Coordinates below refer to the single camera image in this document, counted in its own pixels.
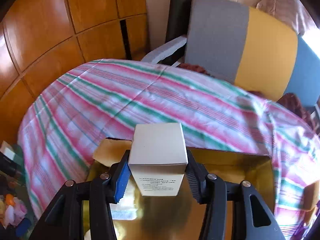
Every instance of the open box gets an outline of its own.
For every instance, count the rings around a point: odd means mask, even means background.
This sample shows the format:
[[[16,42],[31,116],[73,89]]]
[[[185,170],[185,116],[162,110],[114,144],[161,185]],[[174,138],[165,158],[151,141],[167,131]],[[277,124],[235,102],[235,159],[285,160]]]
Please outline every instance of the open box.
[[[124,150],[130,149],[131,145],[129,141],[112,141],[101,143],[94,154],[96,160],[107,166],[120,161]],[[199,148],[188,149],[197,162],[205,165],[209,173],[215,173],[223,180],[234,183],[250,181],[273,212],[274,183],[269,157]],[[92,180],[108,170],[99,162],[95,161],[91,166],[87,180]],[[185,177],[178,195],[174,197],[141,196],[136,188],[135,205],[138,209],[135,220],[114,220],[118,240],[199,238],[206,205],[199,205],[193,199]],[[84,202],[83,212],[86,232],[90,227],[88,202]],[[231,233],[232,202],[228,201],[225,239],[231,239]]]

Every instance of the gray panel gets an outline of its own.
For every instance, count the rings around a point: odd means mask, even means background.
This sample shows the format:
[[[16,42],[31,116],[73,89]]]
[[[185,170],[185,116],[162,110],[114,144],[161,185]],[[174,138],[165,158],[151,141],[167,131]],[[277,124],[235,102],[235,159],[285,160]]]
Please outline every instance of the gray panel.
[[[229,0],[193,0],[185,63],[231,83],[242,57],[249,8]]]

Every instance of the orange object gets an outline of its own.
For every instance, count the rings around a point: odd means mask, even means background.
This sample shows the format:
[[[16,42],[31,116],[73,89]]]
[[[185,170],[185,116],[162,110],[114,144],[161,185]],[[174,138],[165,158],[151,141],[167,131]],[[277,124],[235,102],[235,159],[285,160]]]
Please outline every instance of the orange object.
[[[7,205],[11,205],[11,206],[15,206],[15,202],[13,201],[13,196],[11,194],[7,194],[5,196],[5,202],[7,203]]]

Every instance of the black strip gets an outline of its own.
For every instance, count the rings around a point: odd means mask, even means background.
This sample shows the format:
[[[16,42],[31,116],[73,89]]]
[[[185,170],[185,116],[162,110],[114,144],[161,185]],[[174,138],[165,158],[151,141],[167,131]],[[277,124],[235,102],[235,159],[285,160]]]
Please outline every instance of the black strip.
[[[127,24],[125,20],[120,21],[120,27],[121,27],[121,33],[122,33],[122,38],[124,43],[125,58],[128,60],[132,60],[129,39],[128,39]]]

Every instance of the box top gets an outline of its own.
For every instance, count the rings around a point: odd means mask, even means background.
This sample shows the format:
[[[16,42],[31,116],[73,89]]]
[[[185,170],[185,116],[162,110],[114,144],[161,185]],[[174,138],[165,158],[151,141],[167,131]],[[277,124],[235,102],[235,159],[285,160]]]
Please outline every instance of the box top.
[[[188,163],[180,123],[137,124],[129,164]]]

